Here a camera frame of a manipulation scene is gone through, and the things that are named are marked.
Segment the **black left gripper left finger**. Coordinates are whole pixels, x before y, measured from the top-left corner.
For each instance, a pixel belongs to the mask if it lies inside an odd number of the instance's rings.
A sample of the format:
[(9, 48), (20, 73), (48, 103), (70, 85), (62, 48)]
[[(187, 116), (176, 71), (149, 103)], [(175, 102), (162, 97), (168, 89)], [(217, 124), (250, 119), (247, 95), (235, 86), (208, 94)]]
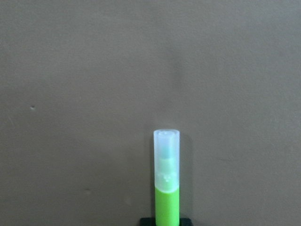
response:
[(141, 218), (140, 226), (156, 226), (155, 218)]

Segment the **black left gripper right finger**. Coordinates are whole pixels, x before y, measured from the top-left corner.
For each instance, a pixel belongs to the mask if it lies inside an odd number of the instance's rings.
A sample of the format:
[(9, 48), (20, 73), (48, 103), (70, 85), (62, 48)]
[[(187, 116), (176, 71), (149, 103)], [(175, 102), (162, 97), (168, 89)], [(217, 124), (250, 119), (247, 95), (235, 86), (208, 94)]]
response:
[(190, 218), (180, 218), (179, 226), (192, 226), (192, 220)]

